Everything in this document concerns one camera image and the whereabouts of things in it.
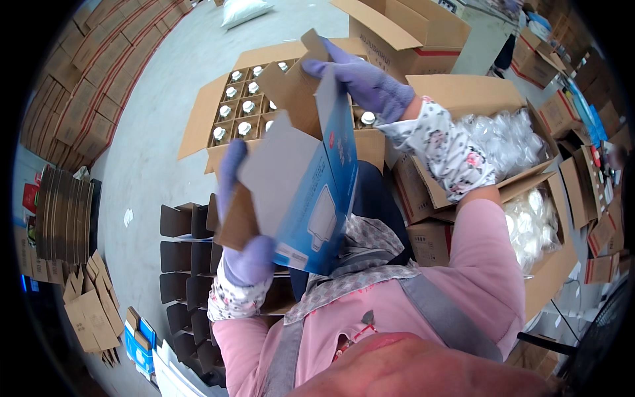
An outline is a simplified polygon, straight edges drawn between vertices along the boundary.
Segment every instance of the gray apron strap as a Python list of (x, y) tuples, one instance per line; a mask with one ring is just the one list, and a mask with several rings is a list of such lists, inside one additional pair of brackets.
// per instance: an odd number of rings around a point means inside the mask
[(410, 302), (450, 349), (503, 362), (496, 344), (423, 274), (399, 279), (399, 284)]
[(265, 378), (264, 397), (286, 396), (295, 387), (303, 327), (304, 320), (283, 326), (280, 342)]

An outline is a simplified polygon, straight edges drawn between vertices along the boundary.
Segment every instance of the clear plastic packaging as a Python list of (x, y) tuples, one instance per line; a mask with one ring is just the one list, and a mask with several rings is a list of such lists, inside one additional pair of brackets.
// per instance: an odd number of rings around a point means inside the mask
[(558, 216), (544, 185), (534, 187), (503, 204), (509, 239), (523, 274), (543, 253), (562, 248), (558, 239)]
[(549, 158), (549, 146), (531, 129), (526, 108), (511, 114), (502, 111), (493, 118), (470, 114), (456, 122), (472, 141), (485, 151), (487, 160), (496, 170), (499, 183)]

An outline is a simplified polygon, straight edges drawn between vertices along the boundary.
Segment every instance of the woman's left hand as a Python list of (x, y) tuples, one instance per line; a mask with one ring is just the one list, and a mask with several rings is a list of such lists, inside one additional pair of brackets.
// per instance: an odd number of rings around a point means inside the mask
[[(236, 172), (247, 156), (247, 146), (241, 139), (234, 139), (225, 152), (220, 164), (219, 193), (217, 197), (218, 215), (225, 221), (231, 202)], [(242, 252), (223, 247), (225, 277), (236, 286), (253, 286), (273, 277), (273, 263), (276, 242), (268, 236), (251, 239)]]

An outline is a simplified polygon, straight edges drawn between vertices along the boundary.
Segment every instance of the woman's right hand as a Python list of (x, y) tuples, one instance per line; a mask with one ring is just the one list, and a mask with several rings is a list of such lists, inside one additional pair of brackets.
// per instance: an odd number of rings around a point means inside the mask
[[(307, 59), (302, 62), (302, 68), (306, 73), (320, 79), (324, 76), (326, 66), (332, 65), (335, 78), (346, 84), (353, 100), (364, 110), (379, 114), (383, 123), (394, 123), (402, 119), (406, 109), (413, 101), (416, 102), (415, 90), (411, 86), (401, 84), (382, 69), (347, 53), (328, 39), (321, 39), (335, 62)], [(414, 107), (415, 118), (420, 101)]]

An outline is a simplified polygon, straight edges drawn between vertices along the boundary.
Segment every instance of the plastic bag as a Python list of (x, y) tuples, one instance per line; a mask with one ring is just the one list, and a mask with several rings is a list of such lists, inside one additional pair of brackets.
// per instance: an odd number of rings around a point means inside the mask
[(458, 120), (456, 126), (465, 129), (472, 141), (485, 151), (496, 171), (496, 183), (551, 157), (545, 140), (531, 129), (526, 108), (514, 114), (503, 111), (493, 118), (470, 114)]
[(540, 185), (503, 204), (509, 240), (523, 274), (546, 252), (562, 248), (558, 216), (547, 189)]
[(223, 24), (220, 27), (231, 29), (267, 13), (272, 7), (262, 0), (227, 0), (223, 5)]

